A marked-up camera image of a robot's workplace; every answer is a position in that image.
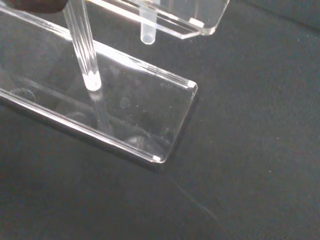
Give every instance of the black fabric surface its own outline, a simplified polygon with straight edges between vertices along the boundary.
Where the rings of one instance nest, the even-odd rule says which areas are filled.
[[[155,173],[1,107],[0,239],[320,239],[317,31],[237,1],[213,36],[151,46],[137,24],[90,21],[198,83],[180,143]]]

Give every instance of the dark object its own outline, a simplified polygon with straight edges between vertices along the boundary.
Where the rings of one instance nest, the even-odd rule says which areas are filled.
[[[4,2],[14,9],[51,14],[62,11],[68,0],[4,0]]]

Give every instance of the acrylic display stand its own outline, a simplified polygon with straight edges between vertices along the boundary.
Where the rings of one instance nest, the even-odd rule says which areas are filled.
[[[168,5],[171,11],[173,2]],[[141,20],[141,40],[146,44],[154,42],[156,28],[164,29],[156,23],[164,3],[87,2],[100,8],[107,4],[114,12],[128,11],[125,5],[129,17]],[[199,23],[199,13],[204,12],[198,7],[198,15],[188,21],[188,26],[198,25],[196,31],[173,35],[213,33],[226,6],[205,24]],[[84,0],[69,0],[63,12],[69,29],[0,2],[0,97],[121,152],[164,163],[197,84],[92,41]],[[181,14],[178,21],[185,23],[186,18]]]

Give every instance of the clear acrylic rod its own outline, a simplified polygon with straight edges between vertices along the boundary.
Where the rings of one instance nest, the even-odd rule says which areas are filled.
[[[102,83],[85,0],[69,0],[63,12],[84,84],[89,91],[97,91]]]

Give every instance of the acrylic base plate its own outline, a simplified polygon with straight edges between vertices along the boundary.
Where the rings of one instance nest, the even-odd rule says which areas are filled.
[[[140,159],[166,161],[197,91],[94,42],[102,88],[87,91],[67,29],[0,6],[0,97]]]

